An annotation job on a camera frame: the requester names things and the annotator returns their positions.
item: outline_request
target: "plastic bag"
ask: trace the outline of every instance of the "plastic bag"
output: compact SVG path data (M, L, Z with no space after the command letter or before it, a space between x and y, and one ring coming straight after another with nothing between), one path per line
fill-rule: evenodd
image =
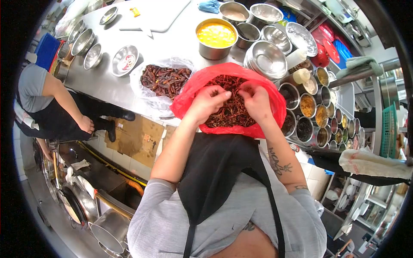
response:
M273 112L275 121L280 128L282 127L287 111L285 106L285 99L278 92L276 86L270 80L262 77L253 70L246 69L234 63L224 63L209 66L194 74L188 80L188 82L186 82L185 88L183 89L182 93L174 99L174 102L171 105L171 110L175 114L175 116L182 119L186 111L191 106L192 101L195 98L195 94L210 80L222 74L238 76L264 87L270 97L270 107L271 111ZM262 132L262 129L258 125L258 123L249 127L236 125L233 127L215 128L209 128L205 124L202 124L199 126L199 128L204 133L242 134L254 138L265 138L264 133Z
M146 116L150 116L153 119L160 119L166 117L172 117L173 113L169 106L172 104L172 100L167 96L156 96L156 93L146 88L140 82L140 77L142 76L143 70L147 65L153 64L160 67L169 67L174 69L188 68L192 71L190 77L196 72L194 64L187 59L179 57L170 57L167 59L157 60L154 62L143 62L138 67L136 67L130 74L131 87L135 96L141 99L146 107L146 111L143 111Z

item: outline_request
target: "metal pot lid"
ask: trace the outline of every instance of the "metal pot lid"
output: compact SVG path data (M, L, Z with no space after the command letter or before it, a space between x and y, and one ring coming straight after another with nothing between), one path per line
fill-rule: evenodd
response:
M296 22L289 22L285 26L287 37L297 48L307 49L307 56L315 57L317 55L317 44L313 35Z

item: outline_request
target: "spice container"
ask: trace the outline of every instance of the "spice container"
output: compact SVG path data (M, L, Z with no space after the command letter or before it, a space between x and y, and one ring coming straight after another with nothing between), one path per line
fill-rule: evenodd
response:
M339 151L345 151L347 149L346 144L345 143L341 143L338 147Z
M291 134L290 139L306 143L313 136L313 123L308 117L302 116L298 119L295 132Z
M351 139L347 140L346 148L347 149L353 149L353 141Z
M328 120L328 125L331 128L331 133L335 135L337 133L337 128L338 128L337 118L333 117L333 118L329 119Z
M343 131L340 128L337 129L334 139L337 144L340 144L343 141Z
M341 112L341 109L336 108L336 119L337 119L337 124L341 124L341 121L343 121L343 115Z
M333 102L331 102L330 105L328 106L327 113L328 113L328 118L335 117L335 106Z
M323 67L316 68L316 71L314 72L314 77L316 78L317 84L319 86L329 86L330 79L328 77L327 71Z
M356 118L356 120L354 121L354 131L356 132L356 134L360 133L360 119Z
M337 150L337 142L335 140L330 142L330 149Z
M279 83L291 83L294 86L299 86L300 84L308 82L310 80L310 71L307 69L300 69L298 71L295 71L293 74L290 74L284 78L282 78Z
M330 90L326 86L318 87L317 94L314 95L317 104L323 104L325 107L330 106Z
M343 142L347 143L347 140L349 139L349 132L347 131L346 128L343 129Z
M283 83L278 90L285 99L288 110L293 110L300 104L300 95L297 88L291 83Z
M327 108L322 104L317 105L316 115L311 120L313 125L325 127L328 123Z
M306 143L307 146L324 148L328 142L327 130L318 126L314 127L314 133L311 139Z
M295 131L295 115L291 110L287 110L287 115L285 116L284 123L281 127L281 132L285 137L291 136Z
M329 142L330 140L331 140L331 127L327 124L326 126L325 126L325 129L327 130L327 136L328 136L328 139L327 139L327 142Z
M349 125L347 127L347 130L349 131L349 137L353 138L355 134L355 125L354 125L354 120L349 121Z
M311 94L304 93L300 98L300 105L293 110L298 116L313 118L316 115L316 100Z

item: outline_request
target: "yellow hose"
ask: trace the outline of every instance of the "yellow hose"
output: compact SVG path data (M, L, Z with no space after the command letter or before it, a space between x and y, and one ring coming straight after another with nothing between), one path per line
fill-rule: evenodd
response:
M118 168L114 167L113 165L111 165L110 163L108 163L106 160L102 159L101 157L99 157L97 154L95 154L91 149L87 148L86 145L83 142L78 141L78 144L83 148L88 150L93 156L95 156L97 159L99 159L101 162L105 163L108 167L112 168L112 169L116 169L116 171L123 175L124 177L126 177L129 180L132 180L134 182L137 182L143 186L146 186L146 183L139 181L136 178L131 177L130 175L126 174L125 172L119 170Z

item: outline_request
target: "towel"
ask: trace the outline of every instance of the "towel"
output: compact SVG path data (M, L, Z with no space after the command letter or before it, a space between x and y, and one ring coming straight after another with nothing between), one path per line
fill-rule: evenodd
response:
M338 160L344 171L356 175L411 179L413 167L398 159L383 158L369 149L348 149Z
M21 108L21 106L19 105L16 99L14 99L13 108L14 108L14 112L16 113L16 119L19 123L23 122L31 129L39 130L39 125L36 124L34 119L29 114L27 114L24 109Z
M213 14L219 13L219 3L217 0L208 0L201 2L198 5L198 9L204 12L211 12Z
M376 76L383 74L383 69L372 57L350 57L346 62L347 68L338 71L336 74L337 79L341 79L347 75L358 73L360 70L368 68L373 69L373 73Z

